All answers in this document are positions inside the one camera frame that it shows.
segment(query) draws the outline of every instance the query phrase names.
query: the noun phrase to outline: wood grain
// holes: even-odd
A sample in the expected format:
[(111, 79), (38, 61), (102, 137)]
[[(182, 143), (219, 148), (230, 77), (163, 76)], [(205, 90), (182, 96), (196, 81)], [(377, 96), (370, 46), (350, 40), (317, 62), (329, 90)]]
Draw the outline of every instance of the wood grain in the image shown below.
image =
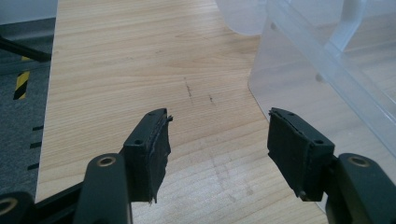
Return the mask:
[(248, 90), (259, 41), (230, 31), (211, 0), (61, 0), (36, 200), (167, 107), (167, 174), (157, 204), (133, 203), (136, 223), (326, 223), (267, 156)]

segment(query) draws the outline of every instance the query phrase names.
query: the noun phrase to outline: scratch mark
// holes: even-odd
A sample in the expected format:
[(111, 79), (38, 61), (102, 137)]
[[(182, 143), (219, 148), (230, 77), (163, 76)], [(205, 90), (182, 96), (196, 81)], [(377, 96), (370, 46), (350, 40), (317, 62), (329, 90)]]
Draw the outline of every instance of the scratch mark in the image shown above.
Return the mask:
[(213, 101), (213, 97), (209, 94), (209, 100), (210, 100), (210, 103), (212, 103), (212, 105), (215, 105), (215, 102)]
[(236, 202), (236, 199), (235, 199), (235, 197), (234, 197), (233, 195), (227, 194), (227, 196), (228, 196), (228, 199), (230, 199), (230, 201), (231, 201), (232, 203), (235, 203), (235, 202)]
[(190, 86), (189, 86), (189, 84), (187, 84), (187, 79), (184, 77), (184, 83), (186, 84), (186, 87), (187, 87), (187, 92), (189, 93), (189, 97), (190, 97), (190, 100), (191, 100), (191, 104), (193, 105), (193, 102), (192, 102), (192, 94), (191, 94), (191, 89), (190, 89)]

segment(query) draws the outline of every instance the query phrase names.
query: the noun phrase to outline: clear plastic container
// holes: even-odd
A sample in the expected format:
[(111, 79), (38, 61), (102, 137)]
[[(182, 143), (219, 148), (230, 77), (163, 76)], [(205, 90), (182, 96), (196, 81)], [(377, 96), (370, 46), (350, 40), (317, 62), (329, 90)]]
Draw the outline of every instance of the clear plastic container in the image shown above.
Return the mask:
[(216, 0), (225, 23), (241, 35), (260, 35), (265, 24), (266, 0)]
[(396, 1), (268, 0), (264, 8), (249, 81), (263, 113), (298, 114), (336, 155), (371, 158), (396, 183)]

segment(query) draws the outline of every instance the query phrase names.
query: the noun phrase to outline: wooden table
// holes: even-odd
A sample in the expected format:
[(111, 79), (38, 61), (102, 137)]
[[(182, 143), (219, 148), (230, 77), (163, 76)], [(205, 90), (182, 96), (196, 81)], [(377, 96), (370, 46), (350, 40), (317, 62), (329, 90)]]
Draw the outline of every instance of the wooden table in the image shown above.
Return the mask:
[(36, 200), (81, 181), (89, 160), (167, 107), (167, 174), (157, 204), (133, 203), (136, 223), (326, 223), (267, 156), (248, 89), (258, 44), (212, 0), (61, 0)]

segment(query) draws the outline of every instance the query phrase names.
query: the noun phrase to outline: wooden surface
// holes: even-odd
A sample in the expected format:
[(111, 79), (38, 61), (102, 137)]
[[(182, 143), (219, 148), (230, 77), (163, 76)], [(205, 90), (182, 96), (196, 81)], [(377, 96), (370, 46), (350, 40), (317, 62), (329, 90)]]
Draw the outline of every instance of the wooden surface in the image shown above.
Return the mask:
[(157, 204), (136, 223), (326, 223), (267, 156), (248, 89), (258, 37), (230, 31), (212, 0), (60, 0), (36, 200), (118, 152), (167, 107), (172, 154)]

